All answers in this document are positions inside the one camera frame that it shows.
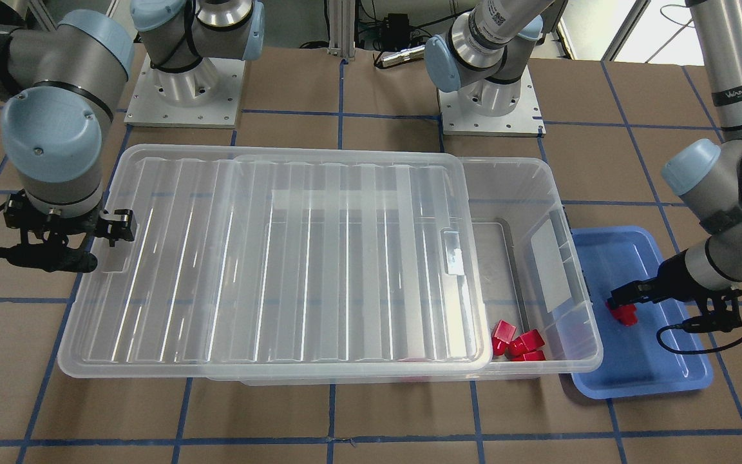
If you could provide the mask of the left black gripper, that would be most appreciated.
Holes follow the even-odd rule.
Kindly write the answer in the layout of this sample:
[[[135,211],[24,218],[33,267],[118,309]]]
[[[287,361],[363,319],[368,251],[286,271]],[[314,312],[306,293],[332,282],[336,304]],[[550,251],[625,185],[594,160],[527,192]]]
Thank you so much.
[[[645,281],[628,282],[611,291],[606,304],[610,309],[639,303],[659,303],[674,299],[678,302],[694,302],[699,315],[684,320],[675,326],[687,333],[729,333],[742,327],[738,299],[742,291],[730,283],[715,283],[707,287],[692,276],[686,252],[663,261],[656,276]]]

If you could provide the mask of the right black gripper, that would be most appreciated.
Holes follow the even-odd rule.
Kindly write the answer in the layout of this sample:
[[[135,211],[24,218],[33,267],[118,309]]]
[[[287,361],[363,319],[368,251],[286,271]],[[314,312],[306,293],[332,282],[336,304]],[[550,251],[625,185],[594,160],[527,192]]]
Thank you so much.
[[[24,191],[12,193],[4,203],[6,226],[18,229],[20,243],[5,249],[3,258],[14,266],[38,268],[48,273],[90,273],[97,258],[86,247],[97,228],[97,237],[114,247],[118,241],[135,241],[137,221],[132,209],[101,208],[103,202],[84,215],[65,219],[58,212],[41,213]]]

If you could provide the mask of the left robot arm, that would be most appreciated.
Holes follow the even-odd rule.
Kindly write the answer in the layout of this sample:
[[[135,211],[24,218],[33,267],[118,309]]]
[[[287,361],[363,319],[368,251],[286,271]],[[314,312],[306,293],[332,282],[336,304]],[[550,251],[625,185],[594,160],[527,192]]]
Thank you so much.
[[[512,84],[527,64],[521,38],[536,39],[548,1],[482,1],[425,44],[429,76],[439,91],[472,83]],[[611,291],[607,308],[621,321],[634,305],[675,299],[700,315],[676,324],[688,332],[742,326],[742,1],[687,1],[709,74],[724,141],[703,139],[666,162],[661,174],[709,237],[663,261],[656,276]]]

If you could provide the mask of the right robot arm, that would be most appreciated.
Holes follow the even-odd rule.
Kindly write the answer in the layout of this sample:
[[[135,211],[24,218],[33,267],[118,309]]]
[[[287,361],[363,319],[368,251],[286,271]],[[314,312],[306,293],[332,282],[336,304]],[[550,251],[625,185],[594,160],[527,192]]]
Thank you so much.
[[[100,155],[132,76],[133,38],[105,14],[68,12],[53,30],[26,25],[26,1],[0,1],[0,129],[23,188],[0,205],[20,241],[0,247],[12,266],[90,273],[93,238],[135,240],[132,209],[106,211]],[[255,61],[265,10],[258,1],[133,1],[133,26],[152,71],[198,77],[215,93],[210,59]]]

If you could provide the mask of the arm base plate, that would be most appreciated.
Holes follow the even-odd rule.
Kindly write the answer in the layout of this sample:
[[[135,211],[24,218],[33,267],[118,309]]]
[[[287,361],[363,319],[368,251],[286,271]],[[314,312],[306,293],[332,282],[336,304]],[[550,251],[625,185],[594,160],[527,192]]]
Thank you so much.
[[[235,129],[245,62],[205,58],[193,70],[165,73],[144,64],[126,110],[130,126]]]
[[[510,84],[486,80],[437,91],[446,135],[542,137],[547,129],[529,68]]]

